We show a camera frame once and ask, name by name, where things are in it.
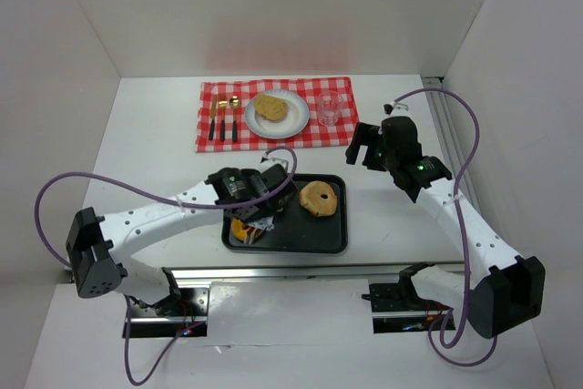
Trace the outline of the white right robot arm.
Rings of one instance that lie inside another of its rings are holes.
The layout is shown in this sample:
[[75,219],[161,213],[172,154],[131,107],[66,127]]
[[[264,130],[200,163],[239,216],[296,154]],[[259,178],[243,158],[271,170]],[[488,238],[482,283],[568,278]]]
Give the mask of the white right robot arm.
[[406,116],[386,118],[381,125],[359,123],[346,161],[354,164],[366,147],[363,165],[387,171],[394,185],[422,207],[469,263],[470,279],[420,262],[400,273],[408,298],[439,302],[461,310],[477,334],[492,339],[541,312],[545,268],[536,257],[524,258],[455,190],[451,171],[426,156],[415,123]]

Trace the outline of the metal tongs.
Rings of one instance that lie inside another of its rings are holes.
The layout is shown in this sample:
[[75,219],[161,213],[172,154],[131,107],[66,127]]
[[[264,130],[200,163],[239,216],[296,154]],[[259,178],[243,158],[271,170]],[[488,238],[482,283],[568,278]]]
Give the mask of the metal tongs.
[[274,217],[268,216],[260,220],[255,220],[251,223],[244,223],[243,230],[245,231],[245,238],[243,243],[247,246],[252,245],[266,231],[270,231],[274,228],[273,222]]

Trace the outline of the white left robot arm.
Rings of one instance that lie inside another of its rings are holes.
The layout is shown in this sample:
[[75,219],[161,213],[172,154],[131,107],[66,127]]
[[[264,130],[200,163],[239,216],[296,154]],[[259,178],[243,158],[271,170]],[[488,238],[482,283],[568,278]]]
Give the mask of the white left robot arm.
[[225,218],[272,230],[273,216],[295,193],[292,176],[273,164],[264,171],[224,168],[173,198],[134,210],[99,216],[82,209],[66,242],[77,295],[93,299],[118,292],[142,307],[172,306],[181,293],[171,270],[138,261],[136,253]]

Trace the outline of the speckled bread slice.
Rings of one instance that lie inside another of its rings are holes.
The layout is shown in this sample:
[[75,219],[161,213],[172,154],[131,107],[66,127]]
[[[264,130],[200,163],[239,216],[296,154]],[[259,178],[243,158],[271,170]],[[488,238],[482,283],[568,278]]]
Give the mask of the speckled bread slice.
[[260,94],[253,99],[255,111],[270,121],[279,121],[286,117],[288,105],[285,100]]

